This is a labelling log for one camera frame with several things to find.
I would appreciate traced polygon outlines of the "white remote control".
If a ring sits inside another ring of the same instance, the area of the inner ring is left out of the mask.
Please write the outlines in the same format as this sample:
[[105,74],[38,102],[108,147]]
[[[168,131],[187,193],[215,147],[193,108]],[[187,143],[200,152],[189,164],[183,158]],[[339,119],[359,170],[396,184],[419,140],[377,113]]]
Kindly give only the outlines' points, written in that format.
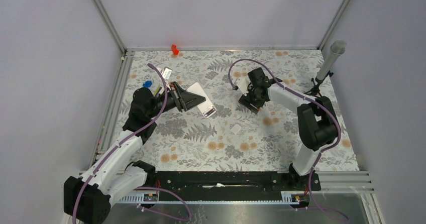
[[188,87],[186,91],[195,94],[197,97],[201,97],[201,99],[196,104],[196,107],[205,118],[210,118],[217,112],[217,108],[212,103],[200,83],[195,82],[190,87]]

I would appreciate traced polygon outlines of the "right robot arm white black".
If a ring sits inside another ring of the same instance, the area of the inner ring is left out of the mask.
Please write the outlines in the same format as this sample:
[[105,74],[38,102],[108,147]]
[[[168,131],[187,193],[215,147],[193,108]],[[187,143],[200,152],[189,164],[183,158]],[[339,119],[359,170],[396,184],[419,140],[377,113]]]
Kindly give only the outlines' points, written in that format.
[[266,76],[262,68],[250,71],[247,77],[239,77],[233,88],[242,93],[239,103],[255,114],[272,101],[297,115],[302,146],[289,167],[288,183],[293,189],[302,189],[322,152],[341,140],[341,127],[330,99],[296,91],[275,76]]

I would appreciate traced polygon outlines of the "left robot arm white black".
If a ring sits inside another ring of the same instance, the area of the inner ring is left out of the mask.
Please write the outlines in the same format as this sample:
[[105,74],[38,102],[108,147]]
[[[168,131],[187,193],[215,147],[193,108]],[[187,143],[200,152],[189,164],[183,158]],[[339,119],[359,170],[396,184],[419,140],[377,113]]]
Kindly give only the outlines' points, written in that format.
[[173,108],[188,111],[206,101],[198,82],[186,90],[177,82],[168,83],[157,96],[146,87],[137,89],[118,139],[80,177],[65,181],[64,212],[85,223],[103,223],[111,207],[132,190],[158,187],[155,167],[143,161],[132,162],[125,173],[116,174],[153,134],[160,114]]

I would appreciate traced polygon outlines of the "white battery cover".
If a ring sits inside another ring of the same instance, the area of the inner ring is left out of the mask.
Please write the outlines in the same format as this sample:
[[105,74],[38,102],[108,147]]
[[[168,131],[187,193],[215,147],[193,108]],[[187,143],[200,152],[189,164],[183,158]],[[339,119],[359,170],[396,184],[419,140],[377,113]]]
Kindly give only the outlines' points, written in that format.
[[241,129],[242,127],[239,124],[235,124],[231,128],[231,132],[236,135]]

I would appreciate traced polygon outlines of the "black silver AAA battery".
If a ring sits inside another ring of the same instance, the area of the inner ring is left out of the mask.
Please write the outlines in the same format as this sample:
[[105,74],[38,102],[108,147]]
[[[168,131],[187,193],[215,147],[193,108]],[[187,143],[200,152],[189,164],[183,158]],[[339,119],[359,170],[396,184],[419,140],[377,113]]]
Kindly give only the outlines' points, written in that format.
[[210,115],[214,114],[215,112],[216,112],[216,108],[212,105],[203,112],[203,115],[206,118],[208,118]]

